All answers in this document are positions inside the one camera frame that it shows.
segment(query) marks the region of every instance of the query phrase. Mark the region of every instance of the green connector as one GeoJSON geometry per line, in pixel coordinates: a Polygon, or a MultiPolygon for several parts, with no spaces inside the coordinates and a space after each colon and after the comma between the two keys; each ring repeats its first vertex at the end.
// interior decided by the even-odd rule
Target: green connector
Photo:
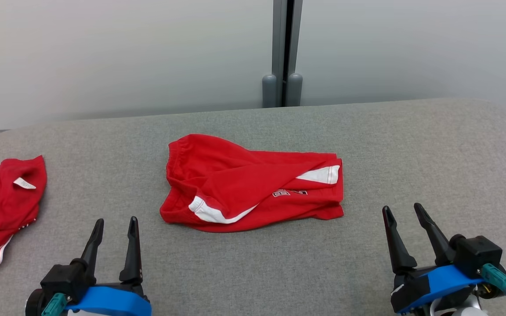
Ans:
{"type": "Polygon", "coordinates": [[[481,276],[487,282],[497,286],[500,290],[505,290],[506,288],[506,274],[501,272],[498,268],[496,268],[493,264],[484,264],[481,268],[481,276]]]}
{"type": "Polygon", "coordinates": [[[66,299],[66,295],[62,293],[56,293],[52,296],[50,302],[44,311],[42,312],[42,316],[60,316],[60,313],[64,311],[64,308],[68,304],[68,300],[66,299]]]}

